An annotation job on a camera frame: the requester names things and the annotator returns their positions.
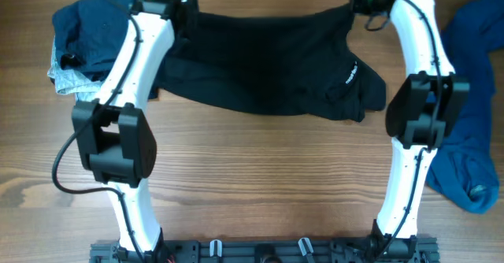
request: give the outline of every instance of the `wire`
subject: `wire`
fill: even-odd
[[[435,101],[435,106],[434,110],[432,111],[432,119],[431,119],[431,124],[429,127],[429,137],[428,137],[428,151],[430,152],[432,150],[432,137],[434,135],[433,129],[434,129],[434,121],[437,119],[438,113],[439,113],[439,107],[441,106],[441,95],[442,95],[442,90],[443,90],[443,82],[441,80],[441,69],[439,68],[439,57],[438,57],[438,50],[437,46],[435,45],[435,37],[434,37],[434,31],[432,30],[431,25],[428,22],[427,17],[425,14],[422,12],[422,10],[411,0],[404,0],[406,3],[410,4],[411,7],[413,7],[418,14],[420,14],[421,19],[425,22],[425,25],[427,26],[428,34],[431,38],[431,45],[432,45],[432,53],[434,55],[434,61],[432,62],[435,66],[436,74],[437,74],[437,97]]]
[[[120,89],[121,89],[122,85],[124,84],[124,81],[128,77],[129,70],[131,69],[133,62],[135,61],[135,58],[136,58],[137,53],[139,51],[140,43],[142,42],[140,27],[138,26],[138,24],[135,21],[135,19],[133,18],[133,16],[129,13],[129,10],[126,9],[125,7],[121,6],[120,4],[115,2],[114,0],[106,0],[106,1],[109,2],[110,4],[112,4],[113,6],[117,7],[121,12],[125,13],[128,16],[128,19],[133,23],[133,26],[135,27],[135,33],[136,33],[135,46],[133,48],[133,53],[130,58],[130,61],[128,62],[128,65],[126,66],[126,69],[124,70],[123,75],[121,76],[121,78],[119,79],[119,82],[117,83],[116,88],[113,90],[112,94],[110,95],[110,98],[103,104],[103,106],[101,106],[95,113],[93,113],[92,117],[90,117],[88,120],[86,120],[86,122],[84,123],[83,126],[78,128],[73,134],[71,134],[69,139],[63,144],[63,146],[61,147],[61,149],[57,153],[56,158],[54,159],[51,175],[52,175],[52,180],[53,180],[54,186],[57,189],[59,189],[60,191],[63,191],[65,193],[88,194],[88,193],[108,191],[108,192],[113,192],[114,194],[116,194],[119,199],[120,207],[123,212],[124,222],[126,223],[126,229],[128,230],[130,240],[132,241],[133,247],[135,248],[136,255],[139,257],[139,259],[143,263],[145,263],[146,262],[145,258],[142,256],[142,253],[140,252],[138,243],[135,240],[135,233],[132,230],[132,225],[131,225],[131,221],[129,219],[128,210],[126,209],[126,202],[124,200],[123,193],[121,193],[120,191],[113,189],[111,187],[97,187],[97,188],[90,188],[90,189],[84,189],[84,190],[73,190],[73,189],[63,187],[57,178],[57,169],[60,165],[60,162],[61,162],[61,159],[63,158],[63,155],[65,154],[66,150],[70,147],[70,144],[72,144],[72,142],[75,141],[76,138],[79,137],[89,125],[91,125],[98,117],[100,117],[102,115],[104,110],[108,106],[110,106],[112,101],[119,94]]]
[[[414,198],[414,195],[415,195],[415,190],[417,188],[418,175],[420,173],[422,154],[424,153],[424,151],[427,151],[428,153],[430,153],[432,151],[432,146],[434,145],[433,144],[433,139],[432,139],[433,136],[434,136],[434,132],[433,132],[434,122],[437,119],[437,116],[439,114],[439,107],[441,106],[441,96],[442,96],[443,82],[441,80],[441,70],[439,69],[439,57],[438,57],[437,47],[436,47],[436,44],[435,44],[434,31],[432,30],[432,26],[428,22],[428,19],[425,16],[425,14],[422,12],[422,10],[414,2],[412,2],[411,0],[404,0],[404,1],[406,3],[408,3],[410,6],[412,6],[418,12],[418,14],[420,14],[421,19],[425,22],[425,25],[427,26],[428,34],[429,34],[430,39],[431,39],[432,53],[434,55],[434,58],[433,58],[434,61],[432,63],[434,63],[436,74],[437,74],[437,94],[436,94],[437,97],[436,97],[436,101],[435,101],[434,110],[432,111],[431,123],[430,123],[430,126],[429,126],[429,136],[428,136],[428,141],[427,141],[428,147],[427,148],[422,148],[420,150],[420,153],[418,154],[418,157],[417,157],[417,167],[415,169],[415,177],[413,179],[413,186],[411,187],[411,193],[409,194],[409,201],[408,201],[408,205],[407,205],[407,207],[405,209],[404,216],[402,217],[401,221],[399,222],[399,226],[395,230],[395,232],[392,235],[392,237],[388,240],[388,242],[384,246],[384,248],[375,257],[375,261],[378,260],[381,256],[383,256],[384,253],[391,246],[391,244],[394,242],[395,238],[397,237],[397,234],[401,231],[402,226],[404,225],[404,223],[406,222],[406,219],[407,219],[408,215],[410,214],[411,205],[413,204],[413,198]]]
[[[371,26],[371,23],[374,21],[374,19],[376,17],[383,16],[383,15],[385,15],[387,17],[387,19],[381,24],[381,26],[379,26],[377,28],[371,28],[371,27],[369,27],[369,26]],[[383,13],[371,14],[369,16],[368,21],[365,23],[364,28],[365,28],[366,31],[381,31],[381,30],[385,29],[385,27],[388,26],[388,23],[390,23],[390,21],[391,21],[391,18],[388,15],[388,13],[385,13],[385,14],[383,14]]]

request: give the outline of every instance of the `dark blue cloth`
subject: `dark blue cloth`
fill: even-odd
[[[114,0],[129,8],[135,0]],[[57,62],[104,80],[128,30],[128,17],[106,0],[79,0],[53,15]]]
[[[460,8],[442,32],[444,49],[458,76],[471,86],[454,130],[435,156],[428,185],[461,208],[485,213],[498,198],[490,157],[494,74],[488,52],[504,47],[504,0],[476,0]]]

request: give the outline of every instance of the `gray fabric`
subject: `gray fabric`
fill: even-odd
[[[54,80],[57,94],[75,94],[77,101],[91,101],[103,84],[102,81],[89,80],[83,73],[76,70],[61,69],[57,63],[54,43],[47,75]]]

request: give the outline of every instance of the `black garment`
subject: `black garment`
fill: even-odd
[[[361,121],[385,107],[385,82],[350,52],[348,5],[306,17],[230,18],[195,12],[156,84],[246,113]]]

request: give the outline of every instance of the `wood grain surface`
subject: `wood grain surface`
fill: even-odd
[[[53,13],[76,0],[0,0],[0,262],[87,262],[89,245],[116,239],[105,194],[62,194],[50,166],[72,133],[73,96],[46,77]],[[294,16],[348,0],[200,0],[201,10],[237,17]],[[469,0],[436,0],[439,26]],[[348,37],[353,52],[387,82],[387,98],[404,80],[392,26]],[[504,52],[491,55],[498,89]],[[493,104],[491,154],[504,180],[504,92]],[[162,92],[149,104],[158,144],[150,188],[167,239],[297,239],[364,236],[387,186],[391,144],[384,112],[360,124],[319,117],[263,117],[205,106]],[[61,164],[70,187],[96,183],[72,146]],[[487,214],[459,209],[430,188],[421,234],[436,236],[442,262],[504,262],[504,201]]]

